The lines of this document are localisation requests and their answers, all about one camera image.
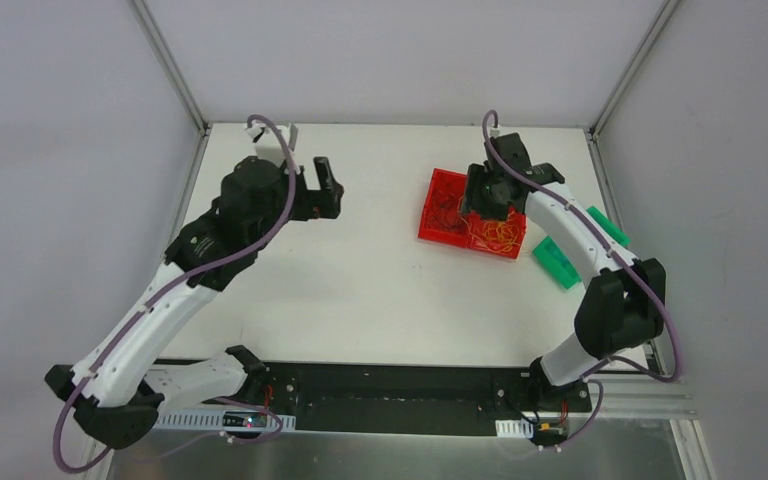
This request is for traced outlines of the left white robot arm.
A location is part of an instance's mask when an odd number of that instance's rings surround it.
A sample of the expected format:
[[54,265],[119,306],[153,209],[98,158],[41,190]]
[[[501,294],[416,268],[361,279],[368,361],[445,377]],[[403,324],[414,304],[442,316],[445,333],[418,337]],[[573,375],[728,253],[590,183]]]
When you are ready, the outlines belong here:
[[46,384],[88,436],[121,450],[171,411],[217,397],[248,405],[263,396],[267,368],[242,345],[180,369],[150,369],[183,326],[254,264],[271,231],[289,221],[339,216],[343,186],[327,158],[316,157],[313,165],[316,189],[308,188],[303,168],[257,156],[237,163],[209,209],[167,247],[153,280],[115,331],[77,364],[49,370]]

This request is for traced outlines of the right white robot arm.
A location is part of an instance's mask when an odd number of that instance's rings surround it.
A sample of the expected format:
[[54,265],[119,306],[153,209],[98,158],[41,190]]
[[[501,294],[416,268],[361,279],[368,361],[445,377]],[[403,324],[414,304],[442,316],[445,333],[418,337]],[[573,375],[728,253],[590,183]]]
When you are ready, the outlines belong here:
[[573,334],[537,360],[527,384],[532,404],[550,410],[565,400],[567,385],[611,355],[663,333],[666,272],[613,240],[553,165],[532,164],[518,134],[492,131],[485,149],[486,161],[468,168],[462,213],[483,220],[525,215],[555,242],[585,287]]

